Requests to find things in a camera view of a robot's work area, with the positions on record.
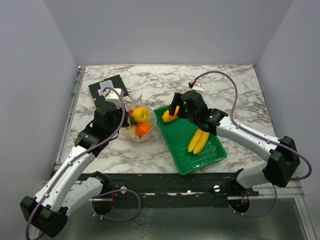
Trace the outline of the yellow banana bunch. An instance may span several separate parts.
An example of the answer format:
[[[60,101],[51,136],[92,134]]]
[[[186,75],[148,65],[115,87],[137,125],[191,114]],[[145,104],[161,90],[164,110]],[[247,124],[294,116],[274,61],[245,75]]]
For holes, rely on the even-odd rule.
[[[205,147],[209,139],[209,136],[210,136],[209,132],[205,132],[205,131],[202,131],[201,129],[197,129],[191,141],[189,142],[187,151],[189,153],[193,153],[194,155],[199,154]]]

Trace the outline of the yellow lemon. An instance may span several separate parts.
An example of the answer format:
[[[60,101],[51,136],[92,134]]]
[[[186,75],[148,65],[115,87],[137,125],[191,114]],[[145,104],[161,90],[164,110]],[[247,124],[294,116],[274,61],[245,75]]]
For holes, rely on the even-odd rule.
[[[150,128],[153,126],[153,124],[150,121],[145,121],[144,124],[148,125]]]

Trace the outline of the green plastic tray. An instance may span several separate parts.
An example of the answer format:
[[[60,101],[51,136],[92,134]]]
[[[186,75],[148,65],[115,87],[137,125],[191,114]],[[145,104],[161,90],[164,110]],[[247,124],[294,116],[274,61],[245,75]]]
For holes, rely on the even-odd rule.
[[[187,175],[227,157],[220,140],[187,119],[169,116],[168,106],[154,110],[157,124],[178,172]]]

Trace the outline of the clear zip top bag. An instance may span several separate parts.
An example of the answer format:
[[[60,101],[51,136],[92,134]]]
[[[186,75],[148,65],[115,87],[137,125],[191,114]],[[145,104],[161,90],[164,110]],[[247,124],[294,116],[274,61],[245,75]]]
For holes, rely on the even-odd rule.
[[[155,112],[142,101],[142,97],[141,94],[126,107],[129,126],[125,129],[125,135],[133,142],[148,140],[157,123]]]

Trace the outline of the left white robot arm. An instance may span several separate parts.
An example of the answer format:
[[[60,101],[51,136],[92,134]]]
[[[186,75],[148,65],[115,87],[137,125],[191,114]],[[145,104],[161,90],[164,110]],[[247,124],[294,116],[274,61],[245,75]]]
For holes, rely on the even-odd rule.
[[[107,101],[94,111],[93,120],[77,135],[74,146],[49,182],[33,197],[25,196],[20,208],[26,220],[25,238],[30,227],[51,238],[58,235],[69,216],[92,197],[106,197],[110,184],[101,172],[94,173],[83,185],[72,190],[85,168],[91,164],[121,128],[127,127],[128,112],[123,100]]]

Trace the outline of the orange fruit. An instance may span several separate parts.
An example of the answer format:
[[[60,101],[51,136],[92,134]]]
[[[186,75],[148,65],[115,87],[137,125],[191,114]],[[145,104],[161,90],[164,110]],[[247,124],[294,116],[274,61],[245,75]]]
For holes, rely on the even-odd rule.
[[[144,135],[146,135],[151,130],[150,125],[146,123],[140,124],[136,130],[135,134],[141,139]]]

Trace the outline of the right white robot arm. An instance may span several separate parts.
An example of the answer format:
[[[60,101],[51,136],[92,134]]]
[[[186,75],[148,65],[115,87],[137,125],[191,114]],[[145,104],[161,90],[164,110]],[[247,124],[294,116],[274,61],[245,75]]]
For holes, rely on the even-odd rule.
[[[263,163],[240,169],[229,189],[240,196],[254,185],[271,183],[284,188],[300,165],[297,148],[292,138],[282,139],[263,134],[239,122],[216,108],[208,108],[200,93],[189,90],[175,93],[168,108],[169,114],[187,119],[200,130],[231,140],[252,151]]]

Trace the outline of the orange peach with leaf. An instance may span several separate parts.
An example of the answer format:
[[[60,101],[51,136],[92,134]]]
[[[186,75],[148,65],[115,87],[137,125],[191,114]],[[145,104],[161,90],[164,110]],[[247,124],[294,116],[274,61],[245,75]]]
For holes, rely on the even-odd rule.
[[[132,132],[130,129],[127,129],[125,132],[125,136],[127,137],[128,140],[136,142],[137,141],[137,136],[134,132]]]

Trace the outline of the yellow orange mango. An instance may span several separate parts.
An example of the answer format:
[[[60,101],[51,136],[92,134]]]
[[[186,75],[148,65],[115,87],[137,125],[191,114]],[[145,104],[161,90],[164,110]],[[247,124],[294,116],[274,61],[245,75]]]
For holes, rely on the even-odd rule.
[[[162,121],[164,123],[170,123],[176,120],[178,118],[177,114],[178,114],[179,108],[180,108],[179,106],[176,107],[174,115],[170,115],[169,110],[167,109],[162,115]]]

